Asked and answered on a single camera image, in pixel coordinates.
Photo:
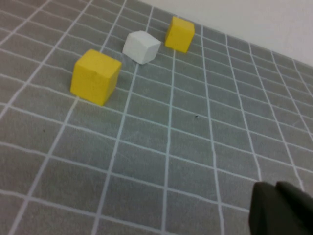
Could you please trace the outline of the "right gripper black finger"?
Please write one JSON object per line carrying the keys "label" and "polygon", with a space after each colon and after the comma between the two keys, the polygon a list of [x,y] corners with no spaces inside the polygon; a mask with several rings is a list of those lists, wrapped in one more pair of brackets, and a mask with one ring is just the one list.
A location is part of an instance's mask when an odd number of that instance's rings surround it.
{"label": "right gripper black finger", "polygon": [[313,198],[285,181],[256,182],[248,223],[252,235],[311,235]]}

